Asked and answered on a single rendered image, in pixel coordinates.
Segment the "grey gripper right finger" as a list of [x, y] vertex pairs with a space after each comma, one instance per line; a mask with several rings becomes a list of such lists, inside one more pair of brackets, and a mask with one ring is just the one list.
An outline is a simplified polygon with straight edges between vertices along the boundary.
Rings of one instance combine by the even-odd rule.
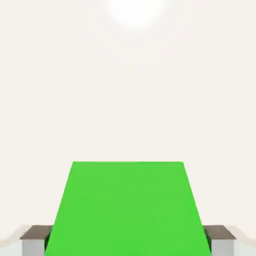
[[211, 256], [256, 256], [256, 239], [233, 225], [204, 225]]

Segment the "small green cube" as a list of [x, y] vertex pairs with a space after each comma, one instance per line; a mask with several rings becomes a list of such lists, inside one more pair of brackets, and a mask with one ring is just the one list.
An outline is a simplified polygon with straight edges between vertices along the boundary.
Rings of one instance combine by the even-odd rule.
[[45, 256], [211, 256], [184, 164], [73, 162]]

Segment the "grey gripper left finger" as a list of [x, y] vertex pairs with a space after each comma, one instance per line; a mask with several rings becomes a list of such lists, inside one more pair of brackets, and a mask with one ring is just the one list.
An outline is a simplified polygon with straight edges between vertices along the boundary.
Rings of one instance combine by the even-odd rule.
[[0, 256], [45, 256], [53, 225], [22, 225], [0, 240]]

